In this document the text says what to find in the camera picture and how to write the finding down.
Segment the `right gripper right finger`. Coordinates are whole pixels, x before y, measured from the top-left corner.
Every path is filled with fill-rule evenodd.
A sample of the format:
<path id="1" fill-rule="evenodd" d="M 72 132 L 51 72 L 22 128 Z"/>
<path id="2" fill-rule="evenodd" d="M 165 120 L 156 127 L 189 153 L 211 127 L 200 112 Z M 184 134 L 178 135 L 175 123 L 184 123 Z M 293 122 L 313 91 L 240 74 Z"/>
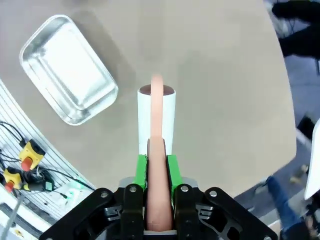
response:
<path id="1" fill-rule="evenodd" d="M 184 182 L 177 157 L 166 157 L 179 240 L 276 240 L 277 234 L 219 187 Z"/>

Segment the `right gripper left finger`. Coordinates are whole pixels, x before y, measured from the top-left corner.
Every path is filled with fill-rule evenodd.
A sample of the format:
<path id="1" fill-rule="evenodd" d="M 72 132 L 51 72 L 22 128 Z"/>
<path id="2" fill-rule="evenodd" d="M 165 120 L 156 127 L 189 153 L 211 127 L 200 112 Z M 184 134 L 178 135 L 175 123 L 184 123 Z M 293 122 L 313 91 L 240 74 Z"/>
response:
<path id="1" fill-rule="evenodd" d="M 98 188 L 58 220 L 41 240 L 95 240 L 104 231 L 112 240 L 141 240 L 144 236 L 146 155 L 139 155 L 133 182 L 116 192 Z"/>

